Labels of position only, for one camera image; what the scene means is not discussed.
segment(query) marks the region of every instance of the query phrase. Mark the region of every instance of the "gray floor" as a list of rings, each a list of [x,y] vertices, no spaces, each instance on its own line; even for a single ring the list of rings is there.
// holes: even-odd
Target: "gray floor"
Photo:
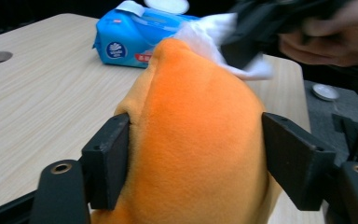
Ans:
[[[354,91],[334,87],[339,93],[339,98],[329,102],[318,98],[312,92],[311,88],[314,84],[316,83],[304,81],[311,132],[337,151],[336,163],[341,163],[349,155],[348,147],[345,135],[336,131],[332,114],[358,122],[358,95]]]

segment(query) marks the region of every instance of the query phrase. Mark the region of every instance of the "white tissue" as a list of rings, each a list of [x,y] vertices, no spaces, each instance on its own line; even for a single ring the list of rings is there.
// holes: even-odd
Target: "white tissue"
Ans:
[[[243,69],[238,69],[228,65],[220,53],[224,39],[235,31],[236,20],[236,13],[226,13],[206,16],[199,21],[187,21],[173,37],[185,41],[195,53],[226,68],[239,79],[271,78],[271,65],[264,61],[262,54],[257,55]]]

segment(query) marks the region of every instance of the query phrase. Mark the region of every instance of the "orange fleece fabric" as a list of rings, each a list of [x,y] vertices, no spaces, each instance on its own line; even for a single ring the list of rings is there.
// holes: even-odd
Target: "orange fleece fabric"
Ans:
[[[252,90],[168,38],[115,114],[130,115],[129,170],[115,210],[92,223],[267,223],[280,188],[269,175]]]

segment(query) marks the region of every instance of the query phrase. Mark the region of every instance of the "wooden table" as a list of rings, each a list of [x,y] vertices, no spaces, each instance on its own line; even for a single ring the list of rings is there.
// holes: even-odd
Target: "wooden table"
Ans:
[[[92,48],[97,20],[61,14],[0,35],[0,205],[37,187],[49,164],[80,150],[144,71],[105,65]],[[310,129],[300,67],[266,56],[274,78],[249,82],[268,112]],[[269,223],[324,223],[283,193]]]

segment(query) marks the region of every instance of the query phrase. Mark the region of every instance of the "round white object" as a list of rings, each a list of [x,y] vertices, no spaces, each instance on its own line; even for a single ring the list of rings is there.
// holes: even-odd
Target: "round white object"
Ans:
[[[331,86],[315,84],[312,89],[316,96],[325,101],[334,101],[339,97],[339,93]]]
[[[190,7],[186,0],[145,0],[148,7],[172,14],[184,14]]]

